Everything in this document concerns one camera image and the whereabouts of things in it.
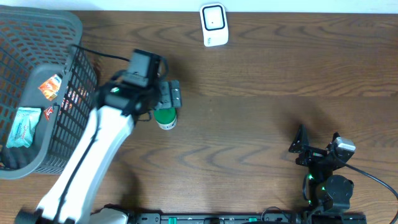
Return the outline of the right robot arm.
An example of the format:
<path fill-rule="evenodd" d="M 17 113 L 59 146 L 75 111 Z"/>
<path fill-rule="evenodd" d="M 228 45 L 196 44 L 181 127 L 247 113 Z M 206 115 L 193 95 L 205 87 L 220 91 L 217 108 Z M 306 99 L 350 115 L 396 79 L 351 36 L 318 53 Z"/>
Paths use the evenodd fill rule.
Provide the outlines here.
<path fill-rule="evenodd" d="M 343 223 L 343 213 L 350 208 L 354 184 L 333 172 L 345 166 L 355 153 L 353 141 L 333 134 L 325 149 L 310 145 L 307 129 L 298 127 L 289 152 L 297 153 L 295 163 L 308 168 L 303 180 L 303 197 L 309 208 L 300 218 L 302 223 Z"/>

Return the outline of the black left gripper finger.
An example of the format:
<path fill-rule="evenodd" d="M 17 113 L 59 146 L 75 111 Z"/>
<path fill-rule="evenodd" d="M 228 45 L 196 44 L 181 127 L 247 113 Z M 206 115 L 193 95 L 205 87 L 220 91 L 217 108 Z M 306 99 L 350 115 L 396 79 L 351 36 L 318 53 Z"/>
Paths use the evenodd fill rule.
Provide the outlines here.
<path fill-rule="evenodd" d="M 170 97 L 173 108 L 180 108 L 182 106 L 182 97 L 180 91 L 180 83 L 178 80 L 171 80 L 170 84 Z"/>
<path fill-rule="evenodd" d="M 167 109 L 171 107 L 171 95 L 170 95 L 170 84 L 169 82 L 160 83 L 160 98 L 159 98 L 159 109 Z"/>

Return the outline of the teal white tissue pack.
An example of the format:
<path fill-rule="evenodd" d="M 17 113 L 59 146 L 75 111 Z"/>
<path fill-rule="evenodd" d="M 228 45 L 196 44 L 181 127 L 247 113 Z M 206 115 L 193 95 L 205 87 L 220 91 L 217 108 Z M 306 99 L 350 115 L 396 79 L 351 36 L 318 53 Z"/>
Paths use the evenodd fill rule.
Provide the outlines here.
<path fill-rule="evenodd" d="M 40 108 L 20 107 L 12 124 L 6 147 L 30 147 L 33 143 L 35 127 L 41 115 Z"/>

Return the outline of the red chocolate bar wrapper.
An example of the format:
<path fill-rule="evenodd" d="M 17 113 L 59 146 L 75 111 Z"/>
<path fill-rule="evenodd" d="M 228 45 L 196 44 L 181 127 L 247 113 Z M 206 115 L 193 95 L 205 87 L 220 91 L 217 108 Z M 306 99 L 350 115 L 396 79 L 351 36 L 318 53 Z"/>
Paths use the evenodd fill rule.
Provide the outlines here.
<path fill-rule="evenodd" d="M 49 106 L 47 109 L 44 110 L 44 117 L 48 121 L 50 119 L 50 115 L 54 113 L 54 106 Z"/>

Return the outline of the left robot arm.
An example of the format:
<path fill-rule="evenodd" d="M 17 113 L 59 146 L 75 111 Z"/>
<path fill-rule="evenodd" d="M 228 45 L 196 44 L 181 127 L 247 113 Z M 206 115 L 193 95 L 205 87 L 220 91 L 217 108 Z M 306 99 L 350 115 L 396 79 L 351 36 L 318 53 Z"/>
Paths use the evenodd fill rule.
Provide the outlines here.
<path fill-rule="evenodd" d="M 94 107 L 70 160 L 35 212 L 20 210 L 15 223 L 88 223 L 109 165 L 141 115 L 179 108 L 179 83 L 167 81 L 166 58 L 134 50 L 125 70 L 116 72 L 94 95 Z"/>

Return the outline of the orange snack packet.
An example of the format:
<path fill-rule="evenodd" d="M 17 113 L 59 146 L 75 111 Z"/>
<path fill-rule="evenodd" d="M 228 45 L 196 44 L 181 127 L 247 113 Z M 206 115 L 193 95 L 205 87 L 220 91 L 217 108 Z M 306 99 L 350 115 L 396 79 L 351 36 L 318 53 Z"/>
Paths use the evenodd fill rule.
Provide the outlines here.
<path fill-rule="evenodd" d="M 48 80 L 44 81 L 38 89 L 49 101 L 54 100 L 58 96 L 58 92 L 62 85 L 62 78 L 59 74 L 52 75 Z"/>

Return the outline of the green lid white jar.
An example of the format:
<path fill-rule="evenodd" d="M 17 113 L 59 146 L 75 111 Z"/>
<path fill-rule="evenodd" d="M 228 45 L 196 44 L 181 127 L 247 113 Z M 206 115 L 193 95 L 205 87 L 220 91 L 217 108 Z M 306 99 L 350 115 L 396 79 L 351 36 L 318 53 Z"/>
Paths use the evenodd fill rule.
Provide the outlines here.
<path fill-rule="evenodd" d="M 158 126 L 163 130 L 171 130 L 177 125 L 177 110 L 175 108 L 154 111 Z"/>

